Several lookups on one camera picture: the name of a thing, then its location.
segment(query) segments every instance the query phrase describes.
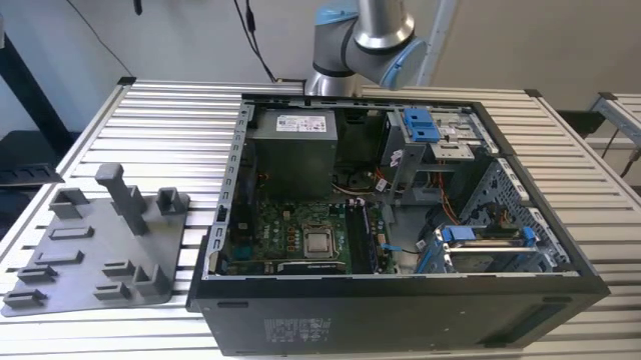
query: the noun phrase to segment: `orange wire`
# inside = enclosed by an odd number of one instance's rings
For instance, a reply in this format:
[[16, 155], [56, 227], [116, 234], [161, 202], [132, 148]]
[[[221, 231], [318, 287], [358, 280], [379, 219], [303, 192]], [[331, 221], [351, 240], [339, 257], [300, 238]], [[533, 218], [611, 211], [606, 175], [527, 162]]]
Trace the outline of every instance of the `orange wire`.
[[444, 194], [444, 186], [443, 186], [443, 174], [439, 173], [438, 174], [438, 184], [439, 184], [439, 188], [440, 188], [440, 205], [442, 205], [442, 210], [444, 211], [444, 214], [447, 215], [447, 217], [450, 218], [451, 222], [454, 223], [454, 225], [459, 225], [459, 221], [456, 220], [456, 216], [455, 216], [455, 213], [454, 213], [454, 210], [451, 209], [451, 205], [450, 205], [450, 200], [447, 199], [447, 195]]

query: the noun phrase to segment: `blue latch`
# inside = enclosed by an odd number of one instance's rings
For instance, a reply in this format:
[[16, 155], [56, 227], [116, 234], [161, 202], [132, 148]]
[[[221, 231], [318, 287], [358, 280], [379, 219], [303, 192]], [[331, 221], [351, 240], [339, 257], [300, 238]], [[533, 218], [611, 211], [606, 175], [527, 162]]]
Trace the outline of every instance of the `blue latch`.
[[534, 230], [529, 226], [525, 226], [521, 231], [522, 237], [525, 238], [525, 246], [534, 246], [534, 243], [537, 242], [537, 235], [534, 233]]
[[412, 141], [436, 143], [440, 140], [439, 129], [435, 127], [430, 112], [426, 109], [406, 107], [402, 120], [410, 129]]
[[466, 240], [477, 239], [474, 230], [468, 226], [448, 226], [447, 229], [450, 230], [450, 233], [451, 233], [451, 239], [455, 242], [463, 242]]
[[451, 231], [448, 228], [444, 228], [440, 230], [440, 236], [442, 236], [442, 240], [444, 242], [450, 242], [451, 241]]

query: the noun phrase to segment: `black cable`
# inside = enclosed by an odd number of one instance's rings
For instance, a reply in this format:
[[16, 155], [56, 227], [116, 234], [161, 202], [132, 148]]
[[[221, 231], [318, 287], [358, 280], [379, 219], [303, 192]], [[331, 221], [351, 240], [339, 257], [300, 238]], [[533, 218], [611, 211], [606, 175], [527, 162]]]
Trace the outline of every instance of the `black cable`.
[[[259, 49], [258, 49], [259, 43], [255, 43], [255, 34], [253, 34], [253, 32], [251, 32], [251, 37], [249, 37], [249, 32], [247, 31], [247, 25], [245, 25], [244, 19], [243, 19], [243, 12], [240, 11], [240, 7], [239, 7], [239, 0], [233, 0], [233, 5], [236, 7], [237, 18], [240, 19], [241, 30], [244, 32], [247, 43], [249, 43], [251, 51], [253, 52], [253, 54], [258, 57], [258, 60], [260, 61], [262, 68], [264, 69], [264, 72], [266, 72], [267, 76], [270, 77], [270, 81], [272, 83], [275, 83], [276, 79], [274, 77], [274, 74], [271, 73], [270, 67], [266, 64], [266, 62], [263, 60], [263, 56], [260, 55], [260, 52], [259, 52]], [[245, 1], [245, 5], [247, 5], [247, 10], [248, 10], [247, 11], [247, 22], [249, 23], [249, 25], [252, 26], [252, 29], [255, 30], [253, 13], [251, 12], [248, 0]]]
[[605, 158], [605, 154], [607, 153], [607, 150], [610, 149], [611, 142], [614, 141], [614, 138], [617, 137], [617, 134], [619, 133], [619, 129], [614, 130], [614, 133], [611, 134], [610, 141], [607, 142], [607, 145], [605, 145], [605, 149], [602, 150], [601, 158]]
[[627, 161], [627, 163], [625, 164], [625, 168], [622, 169], [622, 172], [621, 172], [621, 178], [627, 175], [627, 171], [630, 171], [630, 168], [631, 168], [631, 163], [634, 163], [633, 160]]
[[120, 58], [116, 56], [116, 54], [113, 54], [113, 51], [111, 51], [109, 47], [107, 46], [107, 44], [103, 42], [103, 39], [100, 38], [99, 36], [99, 33], [95, 31], [93, 29], [93, 26], [91, 26], [89, 22], [87, 21], [85, 17], [83, 16], [83, 13], [80, 12], [80, 10], [76, 8], [76, 6], [73, 5], [73, 3], [71, 2], [71, 0], [65, 0], [67, 1], [67, 4], [69, 4], [69, 6], [73, 8], [73, 10], [76, 11], [76, 14], [80, 16], [80, 19], [81, 21], [84, 21], [84, 23], [87, 24], [87, 26], [89, 27], [89, 30], [91, 32], [93, 32], [93, 35], [96, 36], [96, 39], [97, 39], [97, 42], [104, 46], [105, 50], [109, 52], [109, 54], [115, 57], [115, 59], [117, 60], [117, 62], [120, 63], [121, 67], [124, 68], [125, 72], [129, 74], [129, 76], [132, 77], [133, 74], [131, 73], [129, 69], [127, 68], [127, 66], [124, 65], [123, 61], [120, 60]]

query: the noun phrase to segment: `black metal frame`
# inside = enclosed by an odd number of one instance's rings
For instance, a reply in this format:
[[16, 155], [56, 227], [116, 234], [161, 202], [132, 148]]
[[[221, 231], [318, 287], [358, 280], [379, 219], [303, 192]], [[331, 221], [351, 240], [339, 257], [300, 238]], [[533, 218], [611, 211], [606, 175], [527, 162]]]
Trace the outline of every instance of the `black metal frame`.
[[[327, 106], [335, 101], [352, 101], [363, 107], [471, 107], [581, 276], [232, 280], [211, 275], [209, 280], [201, 280], [203, 273], [196, 271], [188, 306], [201, 311], [223, 354], [519, 348], [609, 294], [481, 103], [271, 94], [244, 94], [241, 99], [244, 104], [278, 108], [290, 107], [291, 101], [302, 101], [303, 107], [312, 101]], [[201, 246], [197, 267], [203, 266], [205, 252], [207, 246]], [[322, 326], [327, 326], [327, 331], [319, 333], [324, 340], [272, 342], [270, 336], [276, 330], [295, 328], [294, 332], [300, 332], [299, 324], [310, 319], [320, 319]]]
[[61, 158], [73, 145], [73, 138], [8, 36], [5, 36], [4, 45], [4, 48], [0, 48], [0, 76], [40, 129], [51, 148]]

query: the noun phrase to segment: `motherboard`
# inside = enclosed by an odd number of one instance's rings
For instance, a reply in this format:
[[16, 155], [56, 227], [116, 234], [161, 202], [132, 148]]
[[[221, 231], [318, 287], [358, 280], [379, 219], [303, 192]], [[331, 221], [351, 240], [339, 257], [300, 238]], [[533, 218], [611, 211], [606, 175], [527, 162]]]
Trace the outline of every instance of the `motherboard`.
[[256, 212], [252, 241], [232, 245], [229, 275], [392, 273], [378, 207], [263, 199]]

